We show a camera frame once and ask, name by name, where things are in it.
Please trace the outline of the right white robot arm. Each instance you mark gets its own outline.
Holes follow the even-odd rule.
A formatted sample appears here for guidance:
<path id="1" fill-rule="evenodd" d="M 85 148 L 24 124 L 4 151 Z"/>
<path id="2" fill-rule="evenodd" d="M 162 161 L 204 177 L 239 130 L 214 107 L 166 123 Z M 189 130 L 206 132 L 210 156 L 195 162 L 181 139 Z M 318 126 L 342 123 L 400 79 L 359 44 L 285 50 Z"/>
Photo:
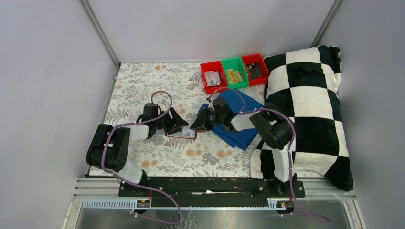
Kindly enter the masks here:
<path id="1" fill-rule="evenodd" d="M 285 197 L 293 190 L 295 172 L 292 165 L 291 145 L 296 136 L 292 121 L 274 103 L 262 108 L 235 113 L 223 98 L 215 99 L 210 106 L 201 109 L 190 129 L 211 131 L 222 125 L 231 132 L 255 129 L 272 151 L 274 160 L 275 193 Z"/>

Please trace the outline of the red leather card holder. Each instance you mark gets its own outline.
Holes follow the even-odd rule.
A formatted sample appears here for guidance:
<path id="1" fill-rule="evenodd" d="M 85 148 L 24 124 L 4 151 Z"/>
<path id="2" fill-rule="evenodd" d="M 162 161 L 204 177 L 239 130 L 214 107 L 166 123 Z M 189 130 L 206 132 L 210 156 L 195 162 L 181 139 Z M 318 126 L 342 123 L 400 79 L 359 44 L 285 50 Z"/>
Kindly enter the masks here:
<path id="1" fill-rule="evenodd" d="M 171 133 L 171 134 L 166 133 L 165 136 L 173 137 L 173 138 L 196 139 L 197 132 L 194 130 L 191 130 L 188 126 L 185 126 L 185 127 L 181 127 L 179 129 L 177 129 L 176 133 Z"/>

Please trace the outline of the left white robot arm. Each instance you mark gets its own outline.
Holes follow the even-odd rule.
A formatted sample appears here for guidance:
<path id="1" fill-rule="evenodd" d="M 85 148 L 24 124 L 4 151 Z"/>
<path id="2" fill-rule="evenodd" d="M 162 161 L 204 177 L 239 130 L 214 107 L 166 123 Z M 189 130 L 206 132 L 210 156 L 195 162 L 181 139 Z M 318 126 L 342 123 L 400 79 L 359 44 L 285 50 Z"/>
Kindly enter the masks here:
<path id="1" fill-rule="evenodd" d="M 149 139 L 161 129 L 168 135 L 176 134 L 189 123 L 182 119 L 174 108 L 167 110 L 155 103 L 145 104 L 143 114 L 136 122 L 142 124 L 117 129 L 112 125 L 100 124 L 87 151 L 86 163 L 105 169 L 111 174 L 117 174 L 121 180 L 131 182 L 130 190 L 136 196 L 143 196 L 148 191 L 148 184 L 142 179 L 145 176 L 144 171 L 127 161 L 129 143 Z"/>

